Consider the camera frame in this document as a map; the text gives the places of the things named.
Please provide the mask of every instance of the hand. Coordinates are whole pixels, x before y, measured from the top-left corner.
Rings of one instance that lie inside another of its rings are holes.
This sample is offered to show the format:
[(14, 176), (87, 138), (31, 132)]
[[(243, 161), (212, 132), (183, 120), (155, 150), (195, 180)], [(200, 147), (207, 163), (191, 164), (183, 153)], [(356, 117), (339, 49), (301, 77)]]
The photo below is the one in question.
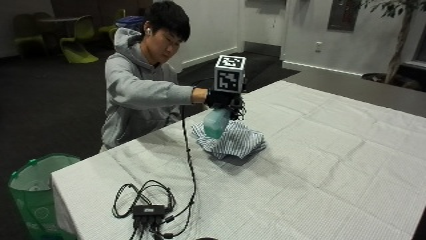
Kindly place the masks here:
[(204, 103), (208, 97), (209, 90), (204, 88), (195, 88), (191, 95), (192, 103)]
[(204, 104), (207, 104), (211, 108), (212, 107), (225, 108), (229, 106), (232, 100), (239, 97), (240, 97), (240, 94), (237, 94), (237, 93), (209, 90)]

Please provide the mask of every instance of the small table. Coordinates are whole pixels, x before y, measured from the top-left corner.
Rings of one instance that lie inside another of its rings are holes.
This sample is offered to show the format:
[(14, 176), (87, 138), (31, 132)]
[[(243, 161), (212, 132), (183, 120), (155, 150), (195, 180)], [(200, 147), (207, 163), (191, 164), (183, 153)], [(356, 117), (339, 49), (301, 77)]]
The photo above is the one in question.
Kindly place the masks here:
[(76, 22), (80, 17), (64, 17), (64, 18), (42, 18), (38, 19), (42, 23), (62, 23), (66, 26), (67, 37), (74, 36), (74, 25), (71, 23)]

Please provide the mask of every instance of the power adapter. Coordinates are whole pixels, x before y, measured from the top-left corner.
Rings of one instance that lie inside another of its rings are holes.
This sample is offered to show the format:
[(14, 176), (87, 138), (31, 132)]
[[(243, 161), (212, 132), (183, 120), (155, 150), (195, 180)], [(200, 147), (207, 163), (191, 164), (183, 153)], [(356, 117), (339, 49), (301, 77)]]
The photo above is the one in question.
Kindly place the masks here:
[(132, 208), (134, 219), (140, 220), (140, 224), (160, 224), (166, 217), (164, 205), (135, 205)]

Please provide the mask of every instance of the striped cloth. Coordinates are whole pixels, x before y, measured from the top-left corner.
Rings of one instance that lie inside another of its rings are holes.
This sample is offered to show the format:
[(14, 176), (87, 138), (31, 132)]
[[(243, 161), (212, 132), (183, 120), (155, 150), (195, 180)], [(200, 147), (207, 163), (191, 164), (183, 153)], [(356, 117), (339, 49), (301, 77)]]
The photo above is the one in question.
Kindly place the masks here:
[(217, 159), (223, 159), (227, 155), (243, 159), (267, 147), (264, 134), (251, 130), (241, 121), (229, 121), (220, 139), (209, 138), (205, 135), (203, 123), (194, 125), (192, 130), (198, 136), (198, 143)]

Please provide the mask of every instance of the black hair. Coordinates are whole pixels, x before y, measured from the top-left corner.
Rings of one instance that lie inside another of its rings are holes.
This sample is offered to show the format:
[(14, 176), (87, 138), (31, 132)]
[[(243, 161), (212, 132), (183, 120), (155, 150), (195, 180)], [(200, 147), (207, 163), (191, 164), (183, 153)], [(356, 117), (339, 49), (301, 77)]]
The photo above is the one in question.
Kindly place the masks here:
[(164, 28), (187, 42), (191, 35), (190, 17), (175, 2), (154, 3), (146, 11), (146, 21), (151, 23), (154, 33)]

